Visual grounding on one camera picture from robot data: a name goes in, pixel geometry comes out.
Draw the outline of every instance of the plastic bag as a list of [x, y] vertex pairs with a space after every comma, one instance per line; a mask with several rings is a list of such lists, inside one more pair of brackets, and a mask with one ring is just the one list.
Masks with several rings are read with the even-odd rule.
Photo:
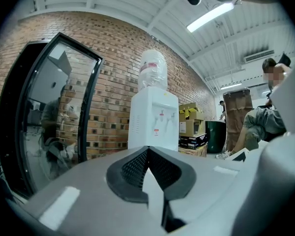
[[157, 50], [147, 50], [142, 53], [138, 91], [146, 87], [167, 90], [167, 64], [164, 56]]

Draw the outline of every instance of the white corrugated ceiling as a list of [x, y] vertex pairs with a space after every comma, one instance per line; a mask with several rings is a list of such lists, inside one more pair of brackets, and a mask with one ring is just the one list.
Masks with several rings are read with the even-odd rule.
[[244, 64], [243, 57], [274, 50], [295, 61], [295, 29], [277, 3], [243, 2], [232, 11], [190, 33], [187, 26], [216, 7], [216, 0], [193, 6], [187, 0], [34, 0], [35, 12], [87, 11], [131, 23], [178, 53], [216, 93], [235, 82], [262, 83], [262, 60]]

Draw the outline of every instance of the air conditioner vent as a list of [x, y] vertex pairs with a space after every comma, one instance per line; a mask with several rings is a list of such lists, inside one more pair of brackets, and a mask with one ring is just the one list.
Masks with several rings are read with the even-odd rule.
[[249, 63], [249, 62], [252, 62], [252, 61], [255, 61], [258, 59], [263, 59], [265, 57], [272, 56], [273, 54], [274, 54], [274, 50], [267, 50], [264, 52], [260, 52], [260, 53], [256, 53], [253, 55], [246, 56], [246, 57], [244, 57], [244, 61], [245, 61], [245, 63]]

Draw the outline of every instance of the shoe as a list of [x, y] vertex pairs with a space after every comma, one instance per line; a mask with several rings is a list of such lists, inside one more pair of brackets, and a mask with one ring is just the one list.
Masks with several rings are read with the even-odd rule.
[[221, 153], [221, 154], [216, 155], [215, 158], [216, 159], [223, 159], [223, 160], [225, 160], [229, 156], [231, 156], [231, 153], [227, 151], [227, 152], [224, 152], [224, 153]]

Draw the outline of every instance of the ceiling light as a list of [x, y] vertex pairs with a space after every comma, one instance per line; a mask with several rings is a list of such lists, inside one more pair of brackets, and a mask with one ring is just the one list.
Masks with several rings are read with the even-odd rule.
[[230, 89], [230, 88], [237, 87], [237, 86], [240, 86], [240, 85], [241, 85], [241, 83], [238, 83], [238, 84], [235, 84], [235, 85], [231, 85], [231, 86], [223, 87], [223, 88], [221, 88], [221, 90], [224, 90], [224, 89]]
[[203, 15], [201, 18], [194, 21], [192, 24], [187, 26], [187, 29], [190, 32], [194, 32], [197, 28], [201, 27], [202, 25], [206, 24], [207, 22], [211, 21], [212, 19], [234, 9], [234, 4], [232, 2], [222, 4], [212, 11], [209, 11], [207, 14]]

